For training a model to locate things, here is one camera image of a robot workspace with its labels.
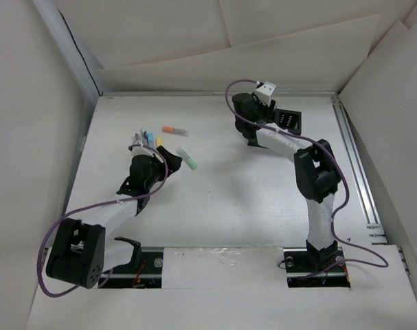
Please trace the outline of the black slotted organizer container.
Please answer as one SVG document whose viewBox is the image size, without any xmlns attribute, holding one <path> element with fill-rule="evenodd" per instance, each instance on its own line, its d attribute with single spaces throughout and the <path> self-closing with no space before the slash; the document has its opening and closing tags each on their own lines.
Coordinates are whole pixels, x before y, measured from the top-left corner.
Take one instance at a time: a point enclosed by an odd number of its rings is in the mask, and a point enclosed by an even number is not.
<svg viewBox="0 0 417 330">
<path fill-rule="evenodd" d="M 274 122 L 293 135 L 302 134 L 302 113 L 299 111 L 276 109 Z"/>
</svg>

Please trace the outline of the light blue gel pen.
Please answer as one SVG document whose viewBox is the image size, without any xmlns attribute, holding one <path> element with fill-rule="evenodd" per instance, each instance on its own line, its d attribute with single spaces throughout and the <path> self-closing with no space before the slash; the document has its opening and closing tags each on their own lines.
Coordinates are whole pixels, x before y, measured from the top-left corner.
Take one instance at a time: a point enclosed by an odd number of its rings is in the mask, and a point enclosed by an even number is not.
<svg viewBox="0 0 417 330">
<path fill-rule="evenodd" d="M 139 141 L 142 144 L 147 144 L 147 139 L 146 139 L 145 131 L 143 129 L 140 129 L 140 132 L 139 132 Z"/>
</svg>

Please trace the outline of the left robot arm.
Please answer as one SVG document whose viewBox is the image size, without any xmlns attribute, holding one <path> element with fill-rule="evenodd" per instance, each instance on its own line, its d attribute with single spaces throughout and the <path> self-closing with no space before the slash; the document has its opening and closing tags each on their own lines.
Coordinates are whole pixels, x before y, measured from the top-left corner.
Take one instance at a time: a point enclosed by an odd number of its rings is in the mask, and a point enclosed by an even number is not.
<svg viewBox="0 0 417 330">
<path fill-rule="evenodd" d="M 129 149 L 133 156 L 128 176 L 115 199 L 81 208 L 86 214 L 81 219 L 71 211 L 52 226 L 56 236 L 47 263 L 38 267 L 39 276 L 91 289 L 103 273 L 119 267 L 131 273 L 142 266 L 141 243 L 113 233 L 147 206 L 151 195 L 180 169 L 182 159 L 163 146 L 134 144 Z"/>
</svg>

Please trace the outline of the blue cap highlighter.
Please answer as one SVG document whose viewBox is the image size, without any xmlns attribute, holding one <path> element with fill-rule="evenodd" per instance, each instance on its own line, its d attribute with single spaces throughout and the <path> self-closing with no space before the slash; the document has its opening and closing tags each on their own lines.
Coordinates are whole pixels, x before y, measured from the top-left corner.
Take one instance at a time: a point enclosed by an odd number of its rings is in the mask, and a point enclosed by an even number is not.
<svg viewBox="0 0 417 330">
<path fill-rule="evenodd" d="M 155 146 L 154 135 L 152 132 L 145 132 L 144 137 L 149 145 L 149 147 L 153 148 Z"/>
</svg>

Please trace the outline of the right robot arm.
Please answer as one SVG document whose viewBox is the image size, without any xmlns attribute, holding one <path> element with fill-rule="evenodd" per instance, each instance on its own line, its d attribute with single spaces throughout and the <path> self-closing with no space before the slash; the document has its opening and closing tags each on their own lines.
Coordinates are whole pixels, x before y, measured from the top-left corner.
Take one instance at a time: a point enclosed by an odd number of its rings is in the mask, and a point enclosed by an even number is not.
<svg viewBox="0 0 417 330">
<path fill-rule="evenodd" d="M 236 129 L 248 140 L 248 145 L 270 149 L 294 164 L 295 181 L 308 209 L 306 250 L 301 254 L 287 254 L 298 265 L 301 273 L 324 270 L 337 256 L 337 242 L 331 232 L 331 214 L 341 177 L 327 153 L 333 151 L 328 141 L 320 146 L 300 139 L 302 113 L 278 109 L 275 101 L 261 102 L 255 93 L 238 93 L 232 97 Z"/>
</svg>

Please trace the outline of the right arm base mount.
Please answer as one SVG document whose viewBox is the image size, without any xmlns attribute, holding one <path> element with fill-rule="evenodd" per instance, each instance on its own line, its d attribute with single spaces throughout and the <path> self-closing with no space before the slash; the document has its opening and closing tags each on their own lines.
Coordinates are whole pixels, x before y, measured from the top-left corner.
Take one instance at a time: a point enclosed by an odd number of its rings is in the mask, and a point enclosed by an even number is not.
<svg viewBox="0 0 417 330">
<path fill-rule="evenodd" d="M 315 265 L 309 259 L 305 247 L 284 248 L 283 259 L 278 263 L 278 267 L 286 272 L 288 288 L 350 288 L 346 267 L 334 265 L 339 257 L 343 257 L 340 247 L 330 254 L 327 261 Z"/>
</svg>

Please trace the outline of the orange cap highlighter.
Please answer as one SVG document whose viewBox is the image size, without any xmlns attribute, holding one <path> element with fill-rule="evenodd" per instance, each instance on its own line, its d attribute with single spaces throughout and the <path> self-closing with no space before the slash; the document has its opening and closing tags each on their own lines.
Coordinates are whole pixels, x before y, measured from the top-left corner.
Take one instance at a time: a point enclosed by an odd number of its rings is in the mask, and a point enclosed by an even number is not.
<svg viewBox="0 0 417 330">
<path fill-rule="evenodd" d="M 162 128 L 162 131 L 164 133 L 173 134 L 173 135 L 179 135 L 179 136 L 184 136 L 184 137 L 189 136 L 189 131 L 184 130 L 184 129 L 174 128 L 174 127 L 171 127 L 171 126 L 164 126 Z"/>
</svg>

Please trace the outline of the green cap highlighter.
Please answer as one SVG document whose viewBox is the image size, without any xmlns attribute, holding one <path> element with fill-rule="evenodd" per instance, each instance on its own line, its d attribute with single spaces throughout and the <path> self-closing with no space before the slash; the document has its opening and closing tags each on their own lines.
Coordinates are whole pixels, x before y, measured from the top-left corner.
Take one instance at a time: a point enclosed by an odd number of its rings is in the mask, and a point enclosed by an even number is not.
<svg viewBox="0 0 417 330">
<path fill-rule="evenodd" d="M 182 158 L 182 160 L 192 169 L 197 169 L 197 163 L 188 155 L 188 153 L 183 150 L 180 146 L 176 148 L 177 154 Z"/>
</svg>

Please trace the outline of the aluminium rail right side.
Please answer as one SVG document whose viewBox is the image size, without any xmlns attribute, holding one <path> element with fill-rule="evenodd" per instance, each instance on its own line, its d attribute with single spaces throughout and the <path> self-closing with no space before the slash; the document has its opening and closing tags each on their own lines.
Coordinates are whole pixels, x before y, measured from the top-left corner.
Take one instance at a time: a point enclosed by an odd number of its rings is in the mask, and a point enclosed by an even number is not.
<svg viewBox="0 0 417 330">
<path fill-rule="evenodd" d="M 333 108 L 333 113 L 339 127 L 346 155 L 350 164 L 357 200 L 365 219 L 366 232 L 371 246 L 389 245 L 390 242 L 385 233 L 376 202 L 370 188 L 367 175 L 364 170 L 359 147 L 355 141 L 353 129 L 350 125 L 348 114 L 338 95 L 331 95 L 328 104 Z"/>
</svg>

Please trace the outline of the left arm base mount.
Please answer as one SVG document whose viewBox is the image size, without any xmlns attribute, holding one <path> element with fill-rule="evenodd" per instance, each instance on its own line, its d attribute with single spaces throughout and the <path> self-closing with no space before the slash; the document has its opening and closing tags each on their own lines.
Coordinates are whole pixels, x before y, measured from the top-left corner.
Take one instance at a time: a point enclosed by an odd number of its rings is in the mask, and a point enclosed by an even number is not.
<svg viewBox="0 0 417 330">
<path fill-rule="evenodd" d="M 102 275 L 100 289 L 161 289 L 164 249 L 142 247 L 128 264 L 119 265 Z"/>
</svg>

